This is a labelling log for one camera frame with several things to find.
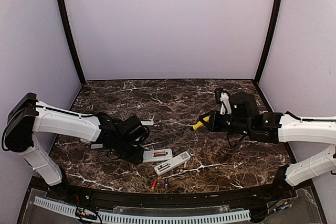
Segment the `white remote with barcode label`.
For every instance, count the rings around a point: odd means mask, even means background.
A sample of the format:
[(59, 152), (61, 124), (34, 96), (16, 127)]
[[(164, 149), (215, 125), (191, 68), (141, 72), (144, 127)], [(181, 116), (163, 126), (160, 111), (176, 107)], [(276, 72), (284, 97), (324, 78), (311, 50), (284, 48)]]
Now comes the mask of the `white remote with barcode label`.
[(170, 148), (144, 151), (142, 163), (163, 162), (172, 158), (173, 158), (173, 152)]

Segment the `yellow handled screwdriver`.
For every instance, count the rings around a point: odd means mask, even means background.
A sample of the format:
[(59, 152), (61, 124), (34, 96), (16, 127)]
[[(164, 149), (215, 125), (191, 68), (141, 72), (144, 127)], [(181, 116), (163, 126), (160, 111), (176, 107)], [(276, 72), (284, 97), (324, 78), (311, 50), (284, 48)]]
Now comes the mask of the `yellow handled screwdriver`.
[(207, 127), (209, 118), (198, 121), (196, 124), (192, 125), (192, 130), (197, 131), (201, 127)]

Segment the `white button remote control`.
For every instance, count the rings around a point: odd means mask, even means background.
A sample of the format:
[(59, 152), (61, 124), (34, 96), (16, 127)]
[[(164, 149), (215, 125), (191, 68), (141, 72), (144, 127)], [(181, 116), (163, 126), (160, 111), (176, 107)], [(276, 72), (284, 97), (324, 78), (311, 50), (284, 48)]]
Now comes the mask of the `white button remote control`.
[(191, 159), (191, 155), (185, 151), (172, 159), (169, 159), (154, 167), (154, 171), (158, 176), (161, 176), (174, 168), (187, 163)]

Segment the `grey battery cover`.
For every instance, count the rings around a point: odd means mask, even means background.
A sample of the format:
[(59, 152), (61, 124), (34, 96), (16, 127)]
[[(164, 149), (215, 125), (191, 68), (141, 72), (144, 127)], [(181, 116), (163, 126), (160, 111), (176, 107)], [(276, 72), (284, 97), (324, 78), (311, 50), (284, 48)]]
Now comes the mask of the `grey battery cover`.
[(153, 126), (154, 125), (153, 121), (141, 121), (141, 123), (144, 126)]

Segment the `red blue battery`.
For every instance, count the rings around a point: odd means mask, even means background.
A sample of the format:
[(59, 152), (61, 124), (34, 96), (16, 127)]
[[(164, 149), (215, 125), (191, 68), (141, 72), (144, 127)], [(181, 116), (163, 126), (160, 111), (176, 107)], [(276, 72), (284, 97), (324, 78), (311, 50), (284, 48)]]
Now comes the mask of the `red blue battery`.
[(157, 185), (157, 179), (155, 179), (154, 181), (153, 181), (153, 183), (152, 183), (152, 186), (151, 186), (151, 189), (152, 190), (154, 190), (155, 189), (155, 187), (156, 187), (156, 185)]

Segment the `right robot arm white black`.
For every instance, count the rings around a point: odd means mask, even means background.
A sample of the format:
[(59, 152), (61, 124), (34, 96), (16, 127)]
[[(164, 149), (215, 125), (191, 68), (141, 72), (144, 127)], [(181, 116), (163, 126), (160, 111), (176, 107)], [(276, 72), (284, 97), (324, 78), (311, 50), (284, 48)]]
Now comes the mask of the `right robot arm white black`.
[(211, 132), (239, 134), (262, 143), (314, 142), (328, 144), (328, 148), (304, 161), (278, 169), (268, 195), (273, 200), (287, 193), (288, 187), (330, 172), (335, 174), (335, 117), (299, 117), (290, 112), (260, 113), (252, 94), (228, 94), (215, 90), (219, 111), (199, 116), (193, 130), (204, 126)]

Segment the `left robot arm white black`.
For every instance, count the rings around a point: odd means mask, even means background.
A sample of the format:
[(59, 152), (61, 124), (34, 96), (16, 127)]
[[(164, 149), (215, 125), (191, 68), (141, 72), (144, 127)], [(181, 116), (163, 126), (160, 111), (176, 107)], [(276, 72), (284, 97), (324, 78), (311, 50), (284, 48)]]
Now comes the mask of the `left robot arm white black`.
[(83, 114), (56, 108), (27, 93), (10, 111), (1, 145), (7, 152), (19, 154), (44, 181), (53, 186), (63, 201), (74, 197), (67, 177), (39, 143), (35, 133), (52, 133), (75, 137), (87, 145), (96, 144), (114, 150), (120, 159), (138, 165), (143, 162), (141, 144), (149, 137), (149, 129), (137, 116), (114, 119), (100, 112)]

